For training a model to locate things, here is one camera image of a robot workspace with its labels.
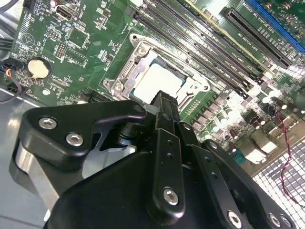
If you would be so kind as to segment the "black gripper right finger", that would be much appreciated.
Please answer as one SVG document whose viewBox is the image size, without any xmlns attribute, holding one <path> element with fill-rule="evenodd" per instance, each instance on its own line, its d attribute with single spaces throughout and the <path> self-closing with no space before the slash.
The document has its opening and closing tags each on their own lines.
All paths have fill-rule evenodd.
<svg viewBox="0 0 305 229">
<path fill-rule="evenodd" d="M 179 118 L 169 97 L 170 114 L 183 146 L 183 161 L 203 185 L 210 229 L 295 229 L 286 212 L 213 140 L 200 144 L 193 129 Z"/>
</svg>

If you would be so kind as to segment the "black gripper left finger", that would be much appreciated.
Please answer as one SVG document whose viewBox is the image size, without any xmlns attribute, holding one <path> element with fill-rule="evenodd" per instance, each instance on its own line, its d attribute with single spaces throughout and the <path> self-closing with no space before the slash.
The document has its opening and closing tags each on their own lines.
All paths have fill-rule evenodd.
<svg viewBox="0 0 305 229">
<path fill-rule="evenodd" d="M 34 189 L 52 212 L 69 188 L 87 179 L 83 165 L 97 145 L 111 148 L 130 143 L 136 147 L 132 154 L 181 156 L 168 95 L 158 93 L 153 107 L 150 112 L 125 100 L 28 110 L 21 119 L 12 157 L 20 171 L 19 184 Z"/>
</svg>

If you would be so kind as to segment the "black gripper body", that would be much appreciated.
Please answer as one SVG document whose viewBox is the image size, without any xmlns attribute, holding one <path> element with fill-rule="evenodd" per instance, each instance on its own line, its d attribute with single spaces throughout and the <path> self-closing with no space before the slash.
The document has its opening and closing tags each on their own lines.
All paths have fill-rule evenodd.
<svg viewBox="0 0 305 229">
<path fill-rule="evenodd" d="M 179 153 L 131 154 L 69 188 L 49 229 L 222 229 L 205 185 Z"/>
</svg>

